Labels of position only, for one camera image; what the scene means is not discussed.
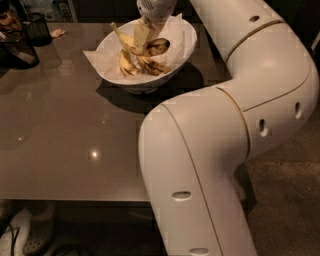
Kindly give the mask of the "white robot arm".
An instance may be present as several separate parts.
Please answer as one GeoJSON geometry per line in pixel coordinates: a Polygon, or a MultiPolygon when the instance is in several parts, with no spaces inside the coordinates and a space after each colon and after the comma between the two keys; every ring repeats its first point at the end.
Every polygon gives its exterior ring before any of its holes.
{"type": "Polygon", "coordinates": [[[142,176],[169,256],[257,256],[233,176],[312,114],[316,66],[264,0],[190,0],[230,80],[171,98],[142,123],[142,176]]]}

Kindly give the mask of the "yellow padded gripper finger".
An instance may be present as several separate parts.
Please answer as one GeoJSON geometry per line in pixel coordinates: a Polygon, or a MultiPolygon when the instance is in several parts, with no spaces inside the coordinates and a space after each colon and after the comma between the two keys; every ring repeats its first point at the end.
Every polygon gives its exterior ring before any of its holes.
{"type": "Polygon", "coordinates": [[[136,20],[134,27],[134,39],[138,45],[138,49],[145,54],[147,52],[148,43],[153,39],[154,29],[148,18],[142,16],[136,20]]]}

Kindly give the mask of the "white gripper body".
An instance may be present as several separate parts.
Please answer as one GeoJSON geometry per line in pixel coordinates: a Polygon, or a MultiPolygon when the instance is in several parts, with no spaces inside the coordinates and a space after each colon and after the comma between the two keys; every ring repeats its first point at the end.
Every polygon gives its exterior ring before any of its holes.
{"type": "Polygon", "coordinates": [[[151,23],[161,23],[173,13],[177,0],[137,0],[136,5],[142,17],[151,23]]]}

